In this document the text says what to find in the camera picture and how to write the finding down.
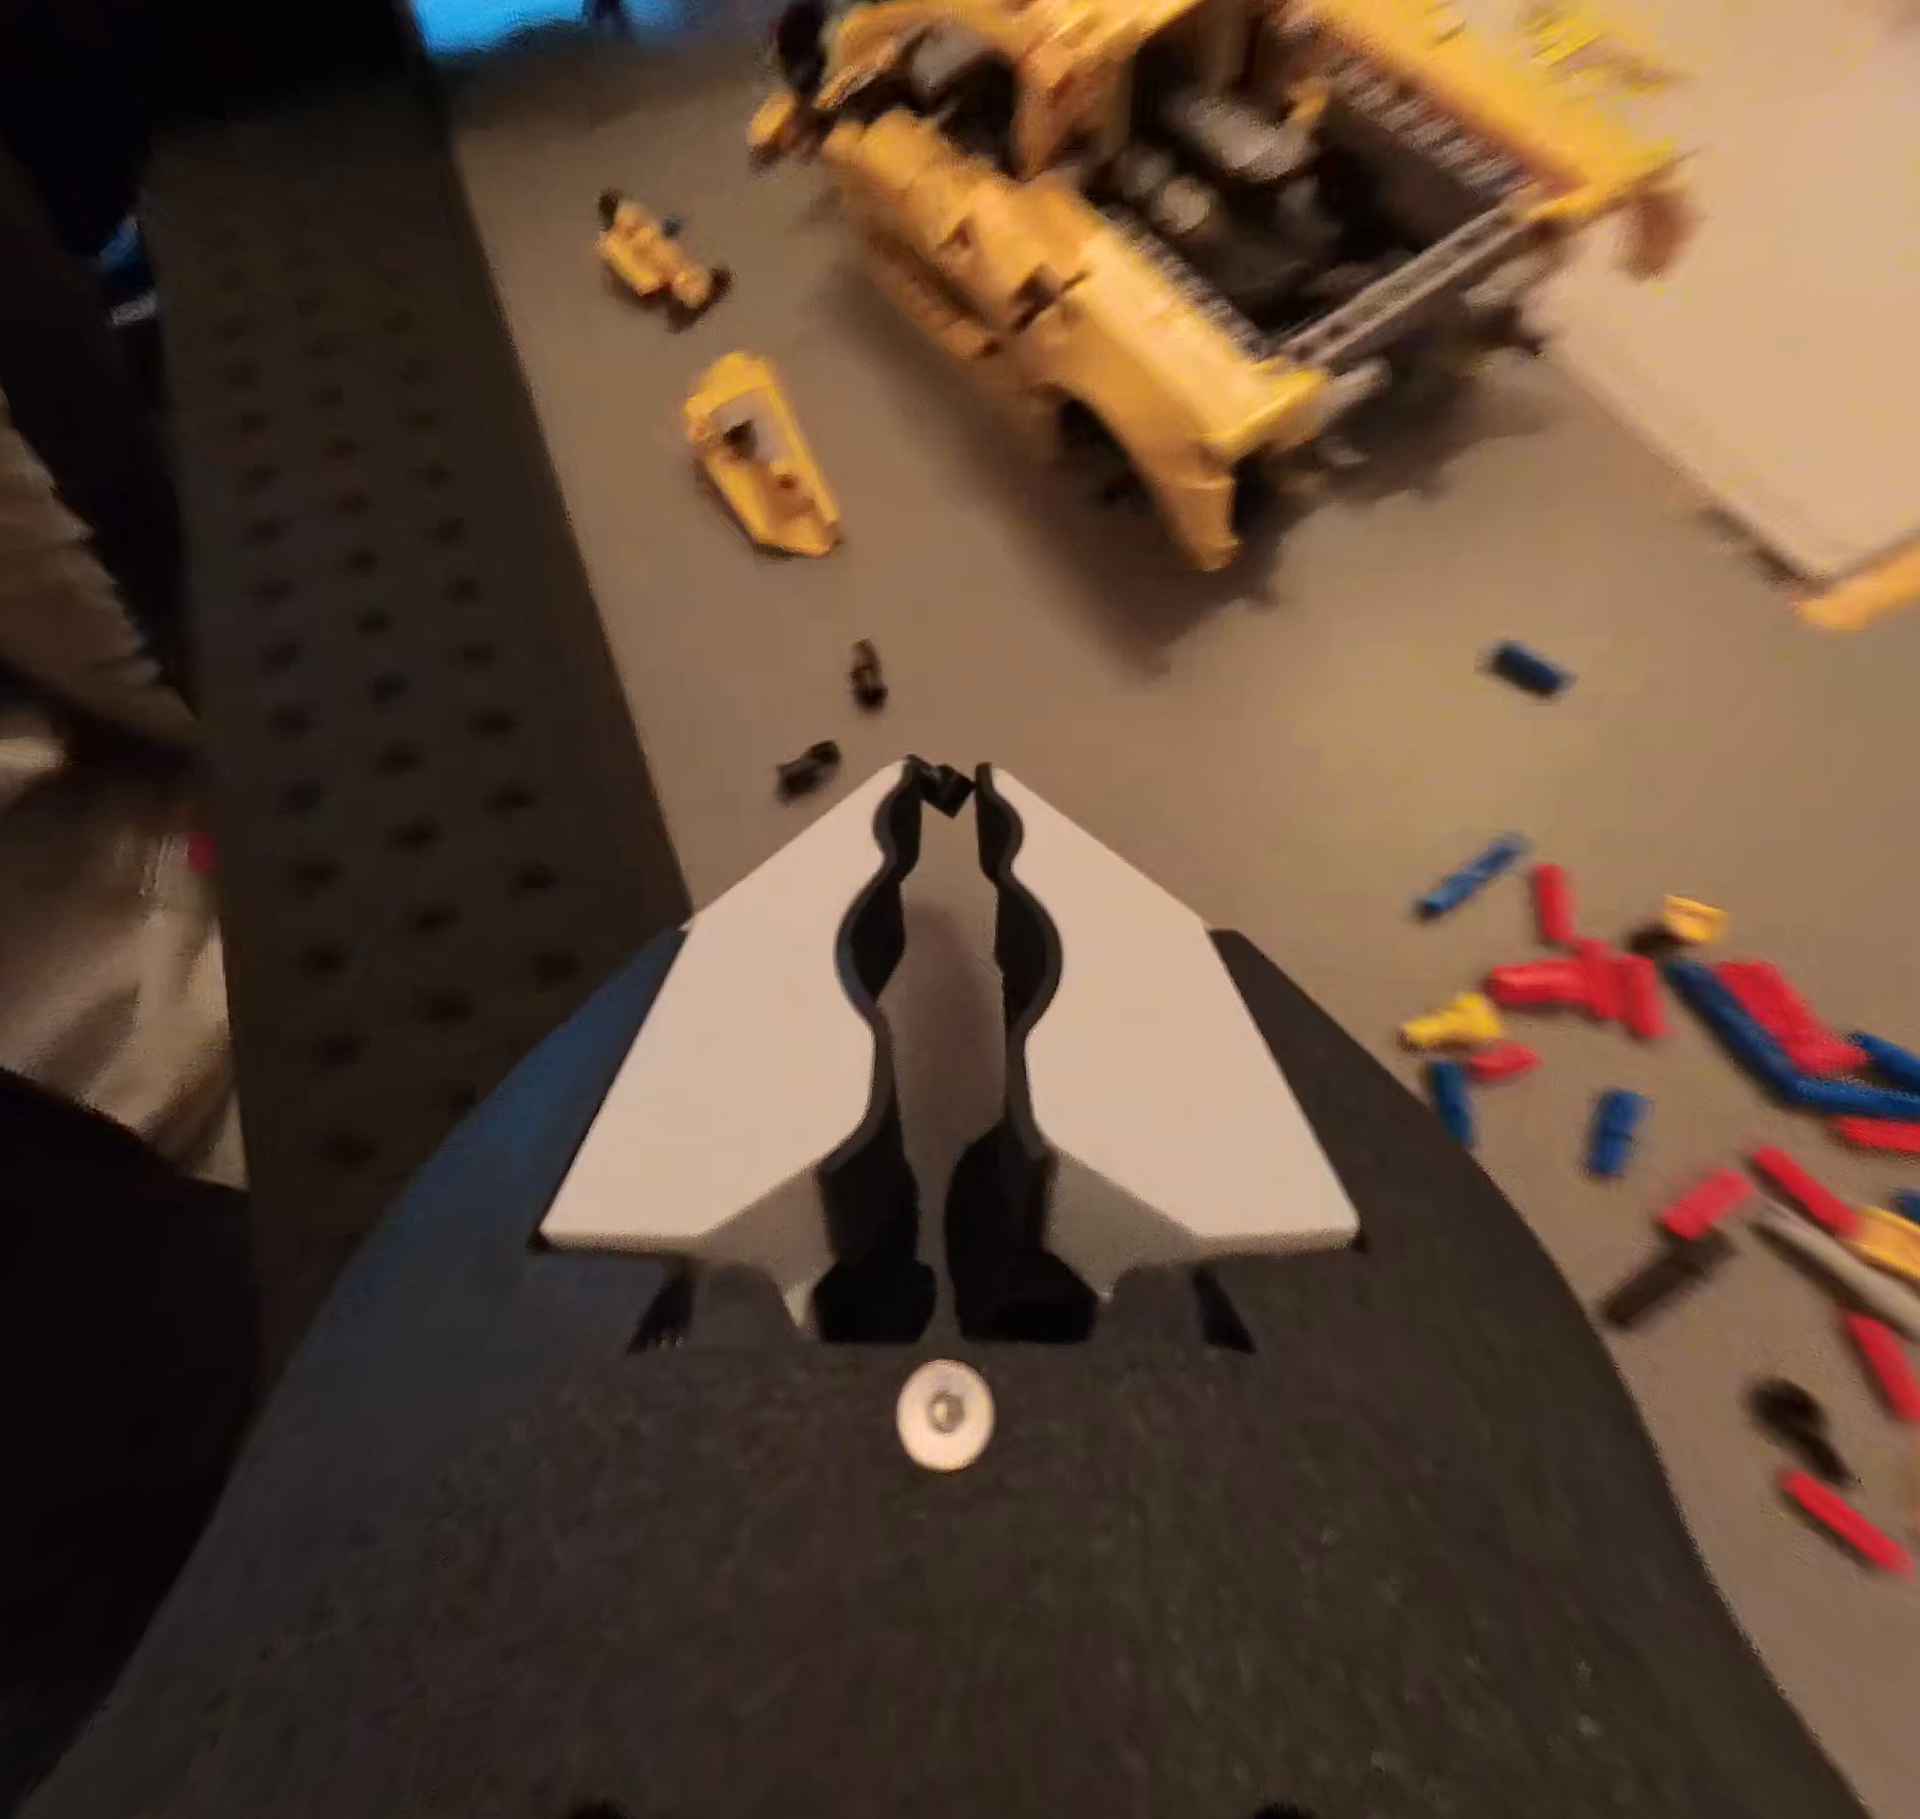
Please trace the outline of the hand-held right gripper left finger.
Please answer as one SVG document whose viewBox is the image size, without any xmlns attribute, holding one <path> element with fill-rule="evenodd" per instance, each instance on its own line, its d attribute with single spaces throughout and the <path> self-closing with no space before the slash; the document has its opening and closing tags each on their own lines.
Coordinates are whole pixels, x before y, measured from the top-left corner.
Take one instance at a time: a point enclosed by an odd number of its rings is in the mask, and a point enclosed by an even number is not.
<svg viewBox="0 0 1920 1819">
<path fill-rule="evenodd" d="M 924 1331 L 934 1271 L 882 995 L 930 775 L 880 767 L 682 927 L 546 1245 L 751 1269 L 818 1337 Z"/>
</svg>

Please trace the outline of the yellow brick car model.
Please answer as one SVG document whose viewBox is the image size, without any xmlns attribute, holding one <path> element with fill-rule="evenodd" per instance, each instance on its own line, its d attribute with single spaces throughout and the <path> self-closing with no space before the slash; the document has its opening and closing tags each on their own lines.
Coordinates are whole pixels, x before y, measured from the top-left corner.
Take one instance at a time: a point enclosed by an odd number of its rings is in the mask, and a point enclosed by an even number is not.
<svg viewBox="0 0 1920 1819">
<path fill-rule="evenodd" d="M 1395 391 L 1538 347 L 1602 222 L 1663 275 L 1677 152 L 1445 0 L 792 0 L 760 158 L 813 156 L 876 285 L 1200 569 Z"/>
</svg>

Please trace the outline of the grey desk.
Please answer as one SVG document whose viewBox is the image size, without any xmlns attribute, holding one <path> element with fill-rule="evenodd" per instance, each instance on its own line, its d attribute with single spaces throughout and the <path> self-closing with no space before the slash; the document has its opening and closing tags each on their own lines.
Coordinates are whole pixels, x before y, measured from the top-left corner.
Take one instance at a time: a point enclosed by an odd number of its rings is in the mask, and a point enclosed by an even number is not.
<svg viewBox="0 0 1920 1819">
<path fill-rule="evenodd" d="M 447 80 L 452 156 L 597 615 L 697 903 L 902 753 L 1006 765 L 1212 925 L 1242 931 L 1411 1089 L 1409 1015 L 1534 955 L 1527 873 L 1413 901 L 1492 837 L 1621 943 L 1667 893 L 1728 915 L 1836 1031 L 1916 1049 L 1916 611 L 1812 629 L 1732 527 L 1546 359 L 1502 357 L 1225 573 L 1004 435 L 879 295 L 818 182 L 756 174 L 762 0 L 684 42 L 573 30 Z M 618 190 L 733 269 L 684 331 L 597 255 Z M 840 509 L 754 545 L 684 399 L 766 357 Z M 871 637 L 891 687 L 850 693 Z M 1502 639 L 1571 671 L 1537 699 Z"/>
</svg>

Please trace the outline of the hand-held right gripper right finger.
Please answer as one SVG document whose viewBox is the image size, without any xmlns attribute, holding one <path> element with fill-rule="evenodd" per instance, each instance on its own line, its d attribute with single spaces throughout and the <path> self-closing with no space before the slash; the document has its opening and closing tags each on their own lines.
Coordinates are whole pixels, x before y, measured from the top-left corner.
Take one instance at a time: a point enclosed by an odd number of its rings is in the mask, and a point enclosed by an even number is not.
<svg viewBox="0 0 1920 1819">
<path fill-rule="evenodd" d="M 949 1183 L 971 1337 L 1086 1337 L 1122 1279 L 1346 1251 L 1362 1223 L 1212 927 L 980 765 L 1003 1111 Z"/>
</svg>

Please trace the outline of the building instruction booklet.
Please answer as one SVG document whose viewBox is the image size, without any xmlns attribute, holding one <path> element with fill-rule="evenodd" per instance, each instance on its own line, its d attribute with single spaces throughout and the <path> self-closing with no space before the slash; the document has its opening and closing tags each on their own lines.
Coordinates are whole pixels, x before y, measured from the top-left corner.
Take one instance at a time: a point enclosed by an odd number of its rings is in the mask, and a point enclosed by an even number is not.
<svg viewBox="0 0 1920 1819">
<path fill-rule="evenodd" d="M 1571 273 L 1562 359 L 1778 567 L 1801 617 L 1916 607 L 1918 0 L 1445 0 L 1682 152 L 1647 287 Z"/>
</svg>

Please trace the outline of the person's legs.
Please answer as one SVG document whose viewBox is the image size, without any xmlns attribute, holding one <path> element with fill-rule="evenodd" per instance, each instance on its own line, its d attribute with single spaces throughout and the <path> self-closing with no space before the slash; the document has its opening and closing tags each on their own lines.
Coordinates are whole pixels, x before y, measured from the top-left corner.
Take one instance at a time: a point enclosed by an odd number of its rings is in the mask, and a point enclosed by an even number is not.
<svg viewBox="0 0 1920 1819">
<path fill-rule="evenodd" d="M 2 1813 L 87 1729 L 254 1411 L 245 1191 L 2 1073 Z"/>
</svg>

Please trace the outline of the pile of coloured brick pins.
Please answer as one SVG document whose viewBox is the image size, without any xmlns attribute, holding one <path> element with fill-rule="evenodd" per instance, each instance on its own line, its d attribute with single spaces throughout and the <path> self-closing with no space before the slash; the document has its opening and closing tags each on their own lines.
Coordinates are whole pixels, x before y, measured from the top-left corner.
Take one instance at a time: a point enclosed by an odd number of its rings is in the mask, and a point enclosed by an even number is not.
<svg viewBox="0 0 1920 1819">
<path fill-rule="evenodd" d="M 1559 697 L 1573 683 L 1566 667 L 1517 639 L 1499 641 L 1485 669 L 1537 699 Z M 1525 837 L 1492 839 L 1416 897 L 1413 917 L 1451 917 L 1525 857 Z M 1561 863 L 1531 867 L 1528 899 L 1538 955 L 1490 967 L 1477 987 L 1401 1027 L 1403 1045 L 1421 1059 L 1429 1105 L 1461 1145 L 1477 1145 L 1477 1087 L 1511 1083 L 1538 1065 L 1538 1055 L 1508 1035 L 1511 1015 L 1579 1013 L 1653 1043 L 1669 1033 L 1672 993 L 1771 1103 L 1807 1113 L 1840 1145 L 1913 1159 L 1916 1171 L 1916 1051 L 1871 1031 L 1828 1027 L 1771 961 L 1713 957 L 1723 909 L 1667 895 L 1659 917 L 1615 947 L 1579 929 L 1573 875 Z M 1633 1087 L 1596 1093 L 1579 1155 L 1589 1177 L 1627 1175 L 1649 1111 L 1650 1099 Z M 1785 1147 L 1753 1145 L 1665 1203 L 1643 1263 L 1596 1303 L 1600 1325 L 1637 1331 L 1684 1301 L 1734 1253 L 1734 1227 L 1747 1221 L 1835 1299 L 1843 1341 L 1907 1441 L 1916 1485 L 1916 1185 L 1885 1207 L 1867 1207 Z M 1762 1377 L 1745 1399 L 1753 1421 L 1801 1467 L 1777 1475 L 1788 1505 L 1859 1565 L 1913 1577 L 1916 1493 L 1909 1551 L 1850 1501 L 1859 1473 L 1807 1387 Z"/>
</svg>

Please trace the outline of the yellow brick link arm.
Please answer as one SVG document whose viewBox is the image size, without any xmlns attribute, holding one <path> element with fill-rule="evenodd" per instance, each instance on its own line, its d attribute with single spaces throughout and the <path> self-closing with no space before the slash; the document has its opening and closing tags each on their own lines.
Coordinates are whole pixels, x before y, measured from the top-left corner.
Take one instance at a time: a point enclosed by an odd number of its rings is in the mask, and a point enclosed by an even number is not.
<svg viewBox="0 0 1920 1819">
<path fill-rule="evenodd" d="M 613 281 L 669 329 L 684 331 L 733 293 L 733 269 L 702 261 L 682 243 L 674 218 L 657 218 L 618 190 L 594 204 L 594 253 Z"/>
</svg>

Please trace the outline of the small yellow brick subassembly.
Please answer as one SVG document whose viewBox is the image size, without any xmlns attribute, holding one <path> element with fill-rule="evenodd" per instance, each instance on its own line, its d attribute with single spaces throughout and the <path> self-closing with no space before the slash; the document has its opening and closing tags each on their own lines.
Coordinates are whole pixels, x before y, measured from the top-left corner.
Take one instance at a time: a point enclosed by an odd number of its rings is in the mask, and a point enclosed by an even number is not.
<svg viewBox="0 0 1920 1819">
<path fill-rule="evenodd" d="M 713 361 L 682 427 L 691 461 L 754 545 L 808 559 L 840 545 L 838 501 L 766 357 L 735 349 Z"/>
</svg>

